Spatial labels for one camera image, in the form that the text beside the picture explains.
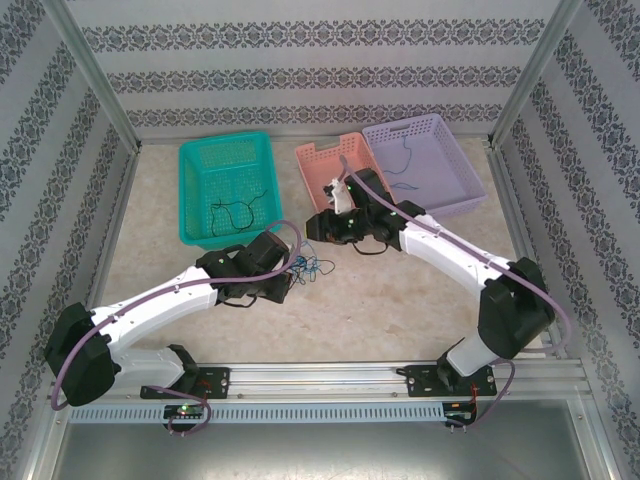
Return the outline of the controller board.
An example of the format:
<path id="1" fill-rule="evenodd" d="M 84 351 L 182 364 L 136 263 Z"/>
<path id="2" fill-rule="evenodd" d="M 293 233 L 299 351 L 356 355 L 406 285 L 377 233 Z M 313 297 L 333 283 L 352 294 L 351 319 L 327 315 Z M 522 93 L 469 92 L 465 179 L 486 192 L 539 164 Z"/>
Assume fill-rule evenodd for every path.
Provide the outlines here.
<path id="1" fill-rule="evenodd" d="M 476 421 L 478 409 L 475 402 L 445 402 L 443 412 L 447 426 L 463 428 Z"/>
<path id="2" fill-rule="evenodd" d="M 201 420 L 204 417 L 205 409 L 201 405 L 195 404 L 171 404 L 164 407 L 163 418 L 182 420 Z"/>

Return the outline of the grey metal front panel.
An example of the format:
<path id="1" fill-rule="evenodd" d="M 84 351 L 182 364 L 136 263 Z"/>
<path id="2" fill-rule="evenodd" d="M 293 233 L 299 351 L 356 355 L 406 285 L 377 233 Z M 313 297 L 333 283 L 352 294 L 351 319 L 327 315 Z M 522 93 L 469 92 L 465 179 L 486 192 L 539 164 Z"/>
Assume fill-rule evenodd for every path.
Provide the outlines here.
<path id="1" fill-rule="evenodd" d="M 588 400 L 504 401 L 453 429 L 379 422 L 253 423 L 247 405 L 184 438 L 158 423 L 47 418 L 26 480 L 629 480 Z"/>

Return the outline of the right aluminium frame post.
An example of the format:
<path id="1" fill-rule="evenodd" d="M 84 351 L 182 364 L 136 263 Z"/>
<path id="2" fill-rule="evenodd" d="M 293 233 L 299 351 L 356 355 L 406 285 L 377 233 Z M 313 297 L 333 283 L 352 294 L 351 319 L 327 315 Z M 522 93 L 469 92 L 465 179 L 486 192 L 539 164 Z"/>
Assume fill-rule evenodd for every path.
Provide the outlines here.
<path id="1" fill-rule="evenodd" d="M 514 90 L 488 135 L 489 146 L 492 149 L 500 146 L 510 132 L 512 125 L 517 120 L 531 91 L 544 72 L 554 50 L 564 36 L 582 2 L 583 0 L 559 0 L 553 15 L 540 36 L 539 42 L 522 70 Z"/>

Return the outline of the right aluminium side rail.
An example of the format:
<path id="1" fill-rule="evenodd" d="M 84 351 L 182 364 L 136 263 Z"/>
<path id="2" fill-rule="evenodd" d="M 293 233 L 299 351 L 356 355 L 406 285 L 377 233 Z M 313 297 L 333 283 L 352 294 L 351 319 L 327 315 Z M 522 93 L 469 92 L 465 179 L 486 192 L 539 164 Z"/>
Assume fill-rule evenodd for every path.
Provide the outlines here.
<path id="1" fill-rule="evenodd" d="M 485 147 L 485 154 L 516 257 L 528 257 L 531 260 L 536 260 L 537 256 L 528 235 L 525 217 L 522 214 L 504 158 L 499 150 L 491 146 Z M 565 359 L 567 357 L 566 345 L 561 345 L 561 343 L 568 340 L 569 337 L 563 326 L 562 317 L 555 310 L 553 313 L 556 319 L 540 334 L 542 346 L 553 348 L 551 353 L 545 353 L 547 359 Z"/>

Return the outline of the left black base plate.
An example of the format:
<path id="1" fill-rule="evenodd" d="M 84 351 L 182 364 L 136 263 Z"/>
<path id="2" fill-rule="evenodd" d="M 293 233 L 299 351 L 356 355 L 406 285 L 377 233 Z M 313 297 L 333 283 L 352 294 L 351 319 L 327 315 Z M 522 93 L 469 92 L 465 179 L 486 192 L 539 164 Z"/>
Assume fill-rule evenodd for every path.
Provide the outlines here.
<path id="1" fill-rule="evenodd" d="M 200 367 L 183 374 L 169 386 L 172 391 L 204 399 L 226 399 L 230 384 L 227 367 Z"/>

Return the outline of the left aluminium frame post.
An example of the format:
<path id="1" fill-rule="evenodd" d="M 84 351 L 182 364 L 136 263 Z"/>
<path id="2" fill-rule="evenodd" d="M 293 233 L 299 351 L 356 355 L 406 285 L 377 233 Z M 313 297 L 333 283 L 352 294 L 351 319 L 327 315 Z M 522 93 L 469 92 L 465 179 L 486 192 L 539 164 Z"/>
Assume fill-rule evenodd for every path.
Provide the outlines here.
<path id="1" fill-rule="evenodd" d="M 129 152 L 138 153 L 141 140 L 66 0 L 40 1 L 126 148 Z"/>

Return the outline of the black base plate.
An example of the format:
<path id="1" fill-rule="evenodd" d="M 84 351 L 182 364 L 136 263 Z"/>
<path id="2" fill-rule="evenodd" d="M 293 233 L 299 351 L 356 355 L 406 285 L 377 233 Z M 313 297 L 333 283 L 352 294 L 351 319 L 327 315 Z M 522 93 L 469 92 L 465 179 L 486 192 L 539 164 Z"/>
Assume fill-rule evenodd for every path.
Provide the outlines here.
<path id="1" fill-rule="evenodd" d="M 204 399 L 226 399 L 230 384 L 227 367 L 200 367 L 183 374 L 169 386 L 172 391 Z"/>
<path id="2" fill-rule="evenodd" d="M 489 365 L 480 368 L 468 377 L 453 372 L 453 380 L 446 383 L 441 369 L 436 364 L 412 364 L 396 370 L 406 380 L 410 397 L 466 397 L 473 394 L 493 397 L 497 386 L 493 369 Z"/>

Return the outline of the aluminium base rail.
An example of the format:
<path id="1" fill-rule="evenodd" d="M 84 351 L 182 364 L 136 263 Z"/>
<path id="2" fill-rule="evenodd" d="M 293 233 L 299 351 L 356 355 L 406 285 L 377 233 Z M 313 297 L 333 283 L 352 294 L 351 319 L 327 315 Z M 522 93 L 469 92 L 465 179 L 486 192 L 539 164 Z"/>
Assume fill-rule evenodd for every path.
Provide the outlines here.
<path id="1" fill-rule="evenodd" d="M 433 362 L 412 364 L 434 364 Z M 406 380 L 396 370 L 403 362 L 364 363 L 267 363 L 201 364 L 200 367 L 227 367 L 230 384 L 226 399 L 211 401 L 261 400 L 365 400 L 410 397 Z M 564 399 L 592 393 L 579 360 L 515 359 L 489 365 L 494 372 L 497 394 L 507 400 Z M 494 399 L 475 394 L 466 397 L 433 399 Z"/>

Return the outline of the purple plastic basket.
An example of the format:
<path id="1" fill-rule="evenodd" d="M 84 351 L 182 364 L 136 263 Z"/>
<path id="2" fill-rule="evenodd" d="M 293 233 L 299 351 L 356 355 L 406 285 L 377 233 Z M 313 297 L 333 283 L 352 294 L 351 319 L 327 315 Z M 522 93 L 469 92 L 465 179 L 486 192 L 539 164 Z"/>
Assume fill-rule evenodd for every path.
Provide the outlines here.
<path id="1" fill-rule="evenodd" d="M 363 136 L 396 201 L 408 200 L 440 219 L 475 210 L 483 183 L 438 114 L 369 126 Z"/>

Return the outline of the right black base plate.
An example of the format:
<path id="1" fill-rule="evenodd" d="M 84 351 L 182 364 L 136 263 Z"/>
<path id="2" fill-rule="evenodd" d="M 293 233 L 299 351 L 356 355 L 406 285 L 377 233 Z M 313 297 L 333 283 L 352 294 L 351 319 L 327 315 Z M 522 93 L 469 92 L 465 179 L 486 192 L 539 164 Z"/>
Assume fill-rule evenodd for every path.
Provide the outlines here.
<path id="1" fill-rule="evenodd" d="M 436 364 L 412 364 L 396 370 L 406 380 L 410 397 L 466 397 L 473 394 L 493 397 L 497 386 L 493 369 L 489 365 L 480 368 L 468 377 L 453 372 L 453 380 L 446 383 L 441 369 Z"/>

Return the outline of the left controller board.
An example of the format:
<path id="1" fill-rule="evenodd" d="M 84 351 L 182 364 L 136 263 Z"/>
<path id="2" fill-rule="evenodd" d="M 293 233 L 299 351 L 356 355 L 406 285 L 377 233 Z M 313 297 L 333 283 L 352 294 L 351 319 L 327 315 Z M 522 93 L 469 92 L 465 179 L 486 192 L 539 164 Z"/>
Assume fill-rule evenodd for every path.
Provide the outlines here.
<path id="1" fill-rule="evenodd" d="M 163 418 L 182 420 L 201 420 L 204 417 L 205 409 L 201 405 L 195 404 L 171 404 L 164 407 Z"/>

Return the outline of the teal plastic basket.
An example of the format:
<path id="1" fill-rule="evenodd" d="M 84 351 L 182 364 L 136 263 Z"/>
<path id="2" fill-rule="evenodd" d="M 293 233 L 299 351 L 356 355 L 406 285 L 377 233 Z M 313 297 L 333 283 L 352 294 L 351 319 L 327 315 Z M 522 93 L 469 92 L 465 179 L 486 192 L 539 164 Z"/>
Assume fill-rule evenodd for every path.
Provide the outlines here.
<path id="1" fill-rule="evenodd" d="M 216 250 L 247 244 L 283 218 L 271 139 L 265 132 L 202 138 L 179 149 L 179 236 Z"/>

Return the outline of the aluminium side rail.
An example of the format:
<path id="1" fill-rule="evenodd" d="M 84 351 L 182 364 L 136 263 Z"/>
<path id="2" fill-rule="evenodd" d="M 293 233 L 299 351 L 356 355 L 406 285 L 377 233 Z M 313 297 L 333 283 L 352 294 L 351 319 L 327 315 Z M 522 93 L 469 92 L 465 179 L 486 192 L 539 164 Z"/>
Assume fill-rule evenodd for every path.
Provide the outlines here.
<path id="1" fill-rule="evenodd" d="M 536 260 L 537 256 L 528 235 L 525 217 L 522 214 L 504 158 L 499 150 L 491 146 L 485 147 L 485 154 L 516 257 L 528 257 L 531 260 Z M 553 313 L 556 319 L 540 334 L 542 346 L 553 348 L 551 353 L 545 353 L 547 359 L 565 359 L 567 357 L 566 345 L 561 345 L 561 343 L 568 340 L 569 337 L 563 326 L 562 317 L 555 310 Z"/>
<path id="2" fill-rule="evenodd" d="M 140 150 L 141 147 L 138 146 L 128 155 L 126 165 L 122 171 L 114 203 L 107 217 L 105 232 L 96 257 L 94 270 L 89 278 L 88 290 L 82 300 L 84 307 L 98 304 L 103 297 L 139 162 Z"/>

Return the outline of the aluminium frame post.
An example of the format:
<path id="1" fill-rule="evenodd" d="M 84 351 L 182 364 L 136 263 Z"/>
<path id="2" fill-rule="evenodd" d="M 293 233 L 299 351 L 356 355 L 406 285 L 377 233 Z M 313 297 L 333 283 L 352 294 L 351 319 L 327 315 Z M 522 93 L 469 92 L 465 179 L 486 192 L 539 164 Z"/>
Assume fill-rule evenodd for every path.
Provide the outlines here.
<path id="1" fill-rule="evenodd" d="M 40 1 L 126 148 L 129 152 L 138 153 L 141 140 L 66 0 Z"/>
<path id="2" fill-rule="evenodd" d="M 512 125 L 517 120 L 531 91 L 544 72 L 554 50 L 564 36 L 582 2 L 583 0 L 559 0 L 553 15 L 540 36 L 539 42 L 522 70 L 514 90 L 488 135 L 489 146 L 492 149 L 500 146 L 510 132 Z"/>

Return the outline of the left aluminium side rail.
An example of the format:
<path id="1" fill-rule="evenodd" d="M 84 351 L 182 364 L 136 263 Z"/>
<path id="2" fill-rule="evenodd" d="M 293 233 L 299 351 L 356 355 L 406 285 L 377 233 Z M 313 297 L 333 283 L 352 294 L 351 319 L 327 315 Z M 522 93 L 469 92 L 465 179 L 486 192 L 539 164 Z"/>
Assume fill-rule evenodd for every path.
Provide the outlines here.
<path id="1" fill-rule="evenodd" d="M 107 217 L 105 232 L 96 257 L 94 270 L 89 278 L 88 290 L 82 300 L 84 307 L 98 304 L 103 297 L 139 162 L 140 150 L 141 147 L 138 146 L 128 155 L 126 165 L 122 171 L 114 203 Z"/>

